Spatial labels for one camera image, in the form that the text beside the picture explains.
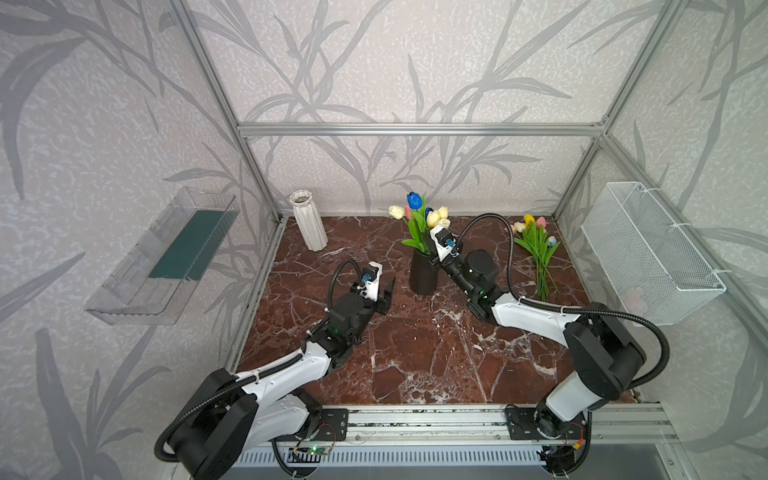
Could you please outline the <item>black cylindrical vase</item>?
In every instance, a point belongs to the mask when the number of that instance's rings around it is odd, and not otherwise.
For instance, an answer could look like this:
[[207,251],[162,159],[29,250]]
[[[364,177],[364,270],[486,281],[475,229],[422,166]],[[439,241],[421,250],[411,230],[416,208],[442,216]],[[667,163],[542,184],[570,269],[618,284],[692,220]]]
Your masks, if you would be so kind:
[[414,250],[411,260],[409,287],[416,295],[432,295],[438,284],[439,267],[432,264],[432,257]]

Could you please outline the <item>bunch of remaining tulips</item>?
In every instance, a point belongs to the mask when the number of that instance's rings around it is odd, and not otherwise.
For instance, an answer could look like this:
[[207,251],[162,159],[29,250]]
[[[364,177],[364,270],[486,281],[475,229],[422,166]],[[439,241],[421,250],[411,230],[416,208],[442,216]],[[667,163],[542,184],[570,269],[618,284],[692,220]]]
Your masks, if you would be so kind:
[[549,273],[549,264],[557,252],[560,242],[547,231],[547,221],[544,217],[534,218],[528,214],[522,222],[514,225],[516,235],[514,243],[522,247],[533,258],[536,268],[536,296],[546,302],[550,295],[549,284],[552,277]]

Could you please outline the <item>pale yellow tulip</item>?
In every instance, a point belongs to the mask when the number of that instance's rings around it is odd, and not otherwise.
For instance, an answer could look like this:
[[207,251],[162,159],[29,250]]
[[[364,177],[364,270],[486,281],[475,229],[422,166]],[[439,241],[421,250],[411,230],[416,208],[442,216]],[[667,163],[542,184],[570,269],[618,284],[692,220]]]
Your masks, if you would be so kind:
[[449,218],[447,218],[447,219],[440,219],[439,216],[438,216],[437,211],[433,211],[426,218],[426,224],[429,227],[429,229],[435,228],[437,226],[440,226],[442,228],[449,228],[450,227],[450,220],[449,220]]

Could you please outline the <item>white tulip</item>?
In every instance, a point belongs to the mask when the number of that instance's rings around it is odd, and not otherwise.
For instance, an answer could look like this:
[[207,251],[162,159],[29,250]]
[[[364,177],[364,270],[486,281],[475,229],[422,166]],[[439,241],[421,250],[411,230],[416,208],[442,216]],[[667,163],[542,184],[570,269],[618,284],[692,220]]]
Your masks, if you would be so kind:
[[389,207],[389,215],[396,220],[403,220],[408,227],[410,238],[402,240],[401,243],[417,251],[422,251],[422,237],[420,228],[418,227],[417,222],[413,216],[410,220],[406,219],[405,207],[392,205]]

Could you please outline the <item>white ribbed vase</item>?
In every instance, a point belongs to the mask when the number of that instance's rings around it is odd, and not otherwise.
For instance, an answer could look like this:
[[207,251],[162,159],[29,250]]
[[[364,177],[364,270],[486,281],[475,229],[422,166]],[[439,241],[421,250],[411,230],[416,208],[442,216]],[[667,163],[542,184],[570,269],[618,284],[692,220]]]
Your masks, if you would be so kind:
[[328,239],[312,194],[307,190],[297,190],[290,195],[289,201],[307,248],[313,252],[323,250]]

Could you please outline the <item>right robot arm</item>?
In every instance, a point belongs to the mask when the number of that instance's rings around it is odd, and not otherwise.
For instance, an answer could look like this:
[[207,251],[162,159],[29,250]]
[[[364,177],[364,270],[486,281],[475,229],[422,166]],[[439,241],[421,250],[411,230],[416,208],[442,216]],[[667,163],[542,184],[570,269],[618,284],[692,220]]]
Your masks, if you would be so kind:
[[546,310],[525,304],[496,283],[490,254],[475,250],[464,258],[457,248],[438,249],[443,271],[467,295],[468,308],[492,325],[534,333],[566,347],[574,372],[539,402],[533,419],[544,436],[555,438],[583,411],[617,400],[647,356],[622,321],[606,310]]

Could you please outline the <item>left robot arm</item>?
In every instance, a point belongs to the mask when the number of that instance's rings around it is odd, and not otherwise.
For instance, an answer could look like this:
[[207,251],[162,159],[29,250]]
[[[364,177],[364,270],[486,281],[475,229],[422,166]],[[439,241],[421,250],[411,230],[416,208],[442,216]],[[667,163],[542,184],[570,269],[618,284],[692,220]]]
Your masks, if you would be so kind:
[[362,278],[328,307],[294,352],[252,370],[210,373],[160,433],[155,457],[182,464],[194,479],[219,479],[245,450],[281,436],[315,433],[322,407],[304,386],[351,357],[373,317],[388,313],[394,285]]

